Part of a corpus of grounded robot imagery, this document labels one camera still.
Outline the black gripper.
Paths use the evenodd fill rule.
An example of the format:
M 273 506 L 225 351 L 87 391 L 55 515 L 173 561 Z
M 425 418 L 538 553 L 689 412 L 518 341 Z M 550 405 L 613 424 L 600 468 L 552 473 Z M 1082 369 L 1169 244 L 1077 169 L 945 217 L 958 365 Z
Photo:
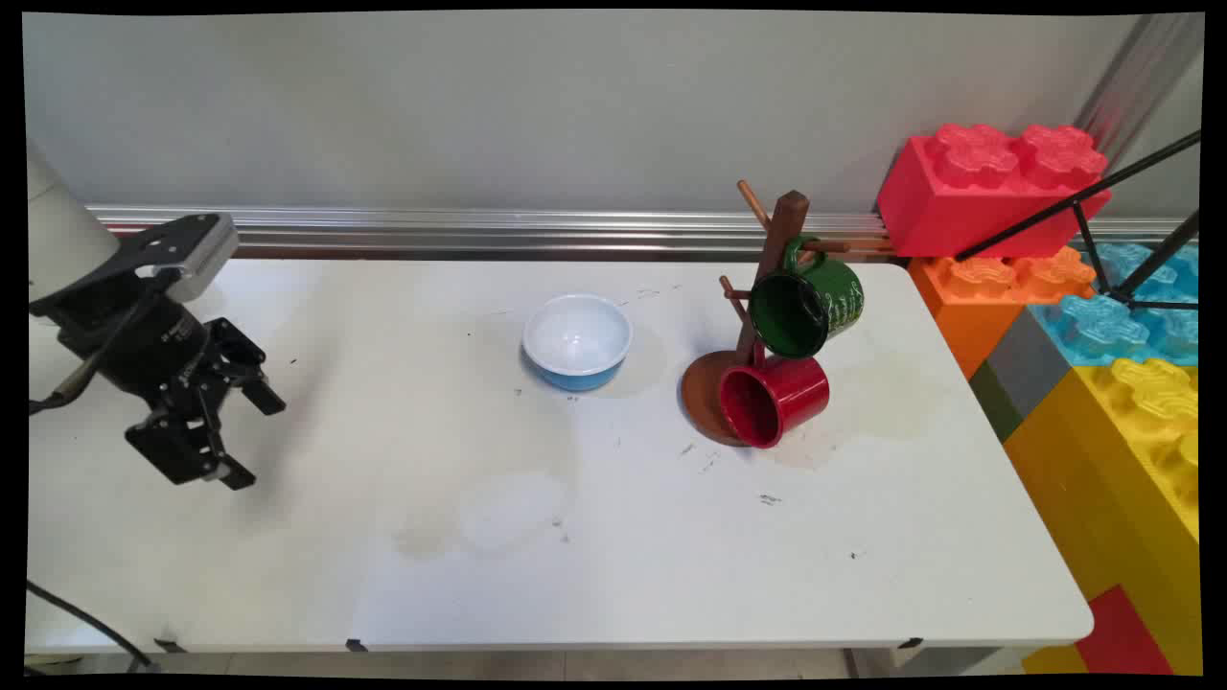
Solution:
M 153 277 L 126 273 L 63 289 L 38 300 L 31 314 L 58 327 L 58 343 L 81 359 L 49 397 L 28 403 L 31 414 L 75 401 L 97 376 L 148 403 L 150 414 L 126 428 L 128 444 L 172 484 L 198 480 L 250 487 L 256 475 L 220 437 L 220 406 L 240 389 L 267 415 L 288 404 L 263 370 L 264 350 L 226 318 L 201 322 L 171 298 L 178 270 Z

